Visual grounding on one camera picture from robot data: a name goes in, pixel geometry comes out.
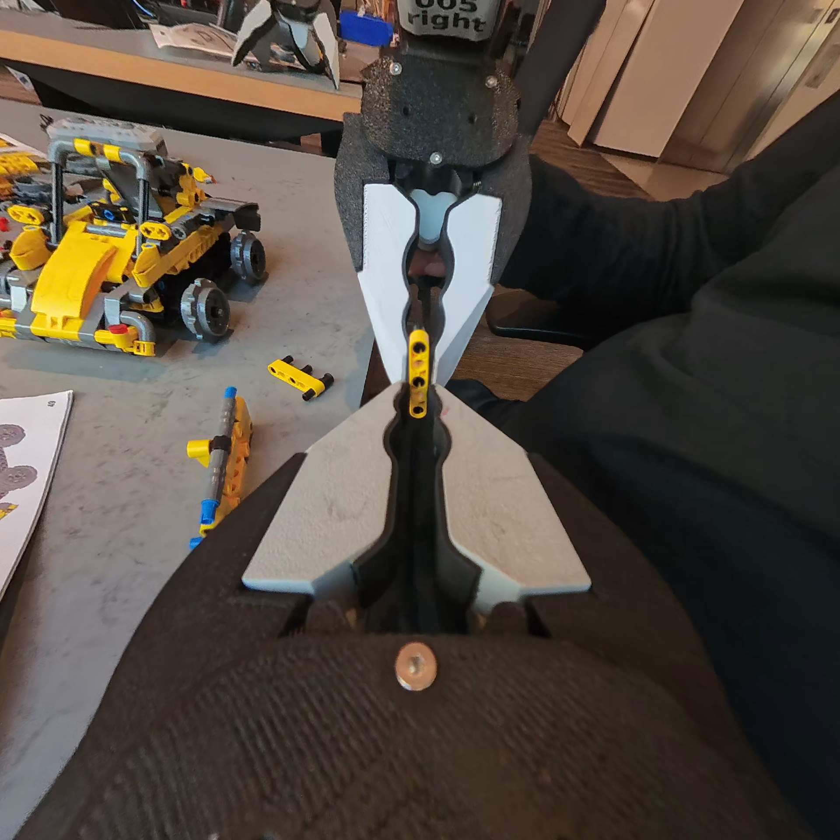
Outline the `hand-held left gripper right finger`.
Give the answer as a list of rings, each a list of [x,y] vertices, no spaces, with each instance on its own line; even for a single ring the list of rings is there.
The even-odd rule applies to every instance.
[[[592,578],[530,456],[441,385],[432,389],[434,582],[467,616],[580,595]]]

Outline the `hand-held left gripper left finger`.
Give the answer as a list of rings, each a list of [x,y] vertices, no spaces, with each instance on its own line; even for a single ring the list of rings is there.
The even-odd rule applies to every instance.
[[[246,589],[353,606],[372,633],[408,628],[407,398],[406,383],[388,385],[304,453],[242,573]]]

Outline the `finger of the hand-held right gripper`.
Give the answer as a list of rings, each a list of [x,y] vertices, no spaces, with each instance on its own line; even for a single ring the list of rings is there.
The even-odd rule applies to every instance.
[[[406,318],[412,296],[406,262],[418,236],[417,205],[396,185],[364,187],[363,257],[358,279],[390,383],[407,370]]]
[[[428,294],[436,385],[455,372],[490,298],[501,209],[499,197],[480,193],[460,201],[450,192],[427,196],[427,245],[448,252],[451,264],[443,289]]]

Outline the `yellow brick beam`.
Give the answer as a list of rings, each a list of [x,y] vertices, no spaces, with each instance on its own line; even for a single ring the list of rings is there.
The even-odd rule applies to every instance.
[[[408,409],[411,418],[421,419],[427,414],[427,391],[430,378],[430,344],[424,329],[414,329],[407,345]]]
[[[281,382],[285,382],[299,391],[304,402],[317,398],[333,386],[334,378],[330,373],[316,377],[309,364],[304,367],[297,367],[293,364],[293,361],[293,357],[288,355],[281,360],[274,360],[268,364],[267,370]]]

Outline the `yellow panel with grey axle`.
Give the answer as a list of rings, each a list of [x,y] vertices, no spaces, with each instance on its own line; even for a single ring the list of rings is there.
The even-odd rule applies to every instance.
[[[224,392],[215,436],[194,439],[186,444],[187,457],[209,471],[201,500],[198,534],[190,540],[190,550],[194,550],[245,497],[245,474],[253,430],[244,398],[238,395],[236,387],[229,386]]]

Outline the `person's right forearm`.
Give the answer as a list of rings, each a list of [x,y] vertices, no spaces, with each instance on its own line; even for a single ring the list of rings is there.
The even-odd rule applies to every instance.
[[[838,160],[838,92],[688,198],[598,195],[531,155],[528,217],[500,285],[621,329],[685,312],[702,285],[769,245]]]

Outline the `blue box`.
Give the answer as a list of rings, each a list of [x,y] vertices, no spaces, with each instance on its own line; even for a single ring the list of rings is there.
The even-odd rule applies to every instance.
[[[356,44],[382,48],[390,46],[393,40],[392,24],[371,14],[344,9],[340,12],[339,24],[341,37]]]

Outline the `black flat panel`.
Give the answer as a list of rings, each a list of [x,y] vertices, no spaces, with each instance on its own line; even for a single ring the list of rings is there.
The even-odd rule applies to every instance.
[[[513,79],[519,95],[518,132],[534,136],[587,39],[605,1],[552,1]]]

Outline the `spare grey black gripper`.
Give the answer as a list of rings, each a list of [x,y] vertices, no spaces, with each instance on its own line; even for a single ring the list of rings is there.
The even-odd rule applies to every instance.
[[[237,32],[230,64],[272,61],[327,78],[340,89],[339,22],[330,1],[258,1]]]

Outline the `person's black clothing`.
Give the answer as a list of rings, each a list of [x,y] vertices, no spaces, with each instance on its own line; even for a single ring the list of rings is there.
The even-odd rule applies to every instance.
[[[526,402],[453,390],[652,562],[782,793],[838,838],[838,167],[803,204]]]

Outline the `printed paper sheet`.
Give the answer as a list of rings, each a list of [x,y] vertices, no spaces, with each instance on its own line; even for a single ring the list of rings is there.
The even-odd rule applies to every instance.
[[[164,26],[149,23],[155,44],[159,49],[187,49],[214,58],[231,60],[237,36],[213,24],[179,24]]]

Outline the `long wood-edged table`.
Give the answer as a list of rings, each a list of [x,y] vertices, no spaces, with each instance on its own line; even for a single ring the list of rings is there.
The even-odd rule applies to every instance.
[[[342,129],[362,87],[265,73],[165,51],[147,30],[110,29],[55,14],[1,13],[2,66],[25,74],[47,109],[123,119],[252,143]]]

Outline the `brick instruction booklet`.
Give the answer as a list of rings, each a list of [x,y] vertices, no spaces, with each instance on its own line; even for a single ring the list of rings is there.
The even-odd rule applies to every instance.
[[[66,391],[1,401],[1,595],[46,503],[73,396]]]

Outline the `yellow grey brick vehicle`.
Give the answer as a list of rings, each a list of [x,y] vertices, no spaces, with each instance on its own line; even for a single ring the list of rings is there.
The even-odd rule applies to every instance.
[[[215,343],[232,280],[267,278],[259,205],[220,196],[157,129],[42,119],[38,173],[2,201],[2,337],[155,357],[158,330]]]

